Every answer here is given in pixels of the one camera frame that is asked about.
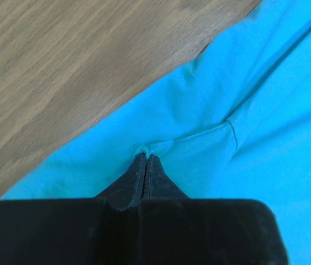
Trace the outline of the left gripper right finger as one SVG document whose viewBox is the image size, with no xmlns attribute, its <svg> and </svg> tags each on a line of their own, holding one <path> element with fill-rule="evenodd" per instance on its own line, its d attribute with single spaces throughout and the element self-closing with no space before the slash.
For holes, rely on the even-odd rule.
<svg viewBox="0 0 311 265">
<path fill-rule="evenodd" d="M 150 155 L 143 184 L 144 199 L 188 199 L 189 197 L 166 175 L 160 158 Z"/>
</svg>

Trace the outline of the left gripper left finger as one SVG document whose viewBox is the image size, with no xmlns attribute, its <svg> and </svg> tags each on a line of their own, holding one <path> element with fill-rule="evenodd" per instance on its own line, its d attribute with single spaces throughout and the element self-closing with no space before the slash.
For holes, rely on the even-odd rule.
<svg viewBox="0 0 311 265">
<path fill-rule="evenodd" d="M 126 172 L 95 196 L 95 199 L 105 199 L 117 210 L 137 206 L 142 198 L 146 164 L 144 153 L 136 155 Z"/>
</svg>

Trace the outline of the turquoise t-shirt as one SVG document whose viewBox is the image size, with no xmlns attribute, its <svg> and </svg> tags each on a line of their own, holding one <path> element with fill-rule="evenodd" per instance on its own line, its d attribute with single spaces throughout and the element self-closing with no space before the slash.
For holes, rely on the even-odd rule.
<svg viewBox="0 0 311 265">
<path fill-rule="evenodd" d="M 141 152 L 192 198 L 264 202 L 290 262 L 311 264 L 311 1 L 261 2 L 3 198 L 93 197 Z"/>
</svg>

